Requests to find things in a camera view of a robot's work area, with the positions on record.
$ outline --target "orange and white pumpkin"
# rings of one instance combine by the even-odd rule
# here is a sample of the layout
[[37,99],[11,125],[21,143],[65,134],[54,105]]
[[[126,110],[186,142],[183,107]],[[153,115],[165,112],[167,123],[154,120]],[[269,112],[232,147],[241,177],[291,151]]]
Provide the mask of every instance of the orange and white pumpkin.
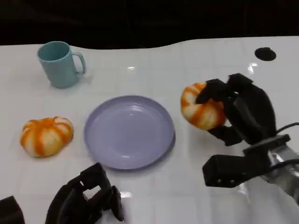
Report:
[[205,104],[196,104],[196,98],[206,83],[187,86],[181,96],[181,112],[192,125],[202,130],[210,130],[223,125],[226,121],[223,103],[209,99]]
[[29,155],[46,157],[58,153],[72,140],[73,133],[67,118],[30,120],[23,127],[20,143]]

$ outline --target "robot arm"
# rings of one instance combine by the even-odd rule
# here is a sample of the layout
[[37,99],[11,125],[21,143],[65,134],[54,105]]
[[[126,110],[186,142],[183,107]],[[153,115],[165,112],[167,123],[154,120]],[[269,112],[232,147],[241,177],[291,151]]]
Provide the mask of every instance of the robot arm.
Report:
[[241,74],[227,83],[214,79],[198,95],[196,103],[210,98],[221,101],[231,127],[209,133],[230,146],[245,140],[251,146],[245,156],[213,155],[203,166],[207,186],[233,188],[261,176],[281,187],[299,205],[299,156],[287,146],[289,135],[277,135],[275,114],[267,94]]

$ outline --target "table surface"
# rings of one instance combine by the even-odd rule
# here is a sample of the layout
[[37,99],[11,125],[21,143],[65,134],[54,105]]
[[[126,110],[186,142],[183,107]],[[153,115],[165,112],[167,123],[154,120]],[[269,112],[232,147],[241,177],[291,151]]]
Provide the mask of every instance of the table surface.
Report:
[[[298,37],[193,40],[156,49],[72,47],[84,55],[88,71],[77,85],[64,90],[50,86],[36,57],[39,46],[0,47],[0,198],[14,195],[26,223],[44,223],[59,188],[95,163],[83,140],[88,115],[105,100],[128,94],[160,102],[172,116],[177,142],[165,159],[149,168],[131,172],[106,168],[110,182],[121,191],[126,223],[298,223],[292,199],[260,178],[235,189],[206,187],[201,167],[207,159],[213,154],[242,154],[246,144],[225,147],[189,125],[179,104],[185,86],[212,78],[226,81],[228,75],[240,72],[269,94],[278,127],[298,121]],[[259,47],[271,47],[277,58],[257,59],[254,51]],[[57,115],[73,122],[73,141],[57,156],[30,158],[19,144],[22,126],[29,119]],[[297,152],[298,130],[285,131],[293,138],[289,146]],[[103,224],[118,223],[109,212],[103,219]]]

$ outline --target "light blue mug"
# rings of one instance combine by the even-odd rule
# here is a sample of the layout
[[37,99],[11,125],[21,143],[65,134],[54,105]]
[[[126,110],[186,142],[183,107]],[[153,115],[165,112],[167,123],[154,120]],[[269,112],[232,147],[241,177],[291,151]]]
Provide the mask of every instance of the light blue mug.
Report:
[[[79,57],[82,71],[76,70],[73,55]],[[44,44],[38,50],[37,57],[51,84],[59,89],[74,85],[79,77],[85,74],[86,65],[83,55],[78,52],[73,53],[65,42],[53,41]]]

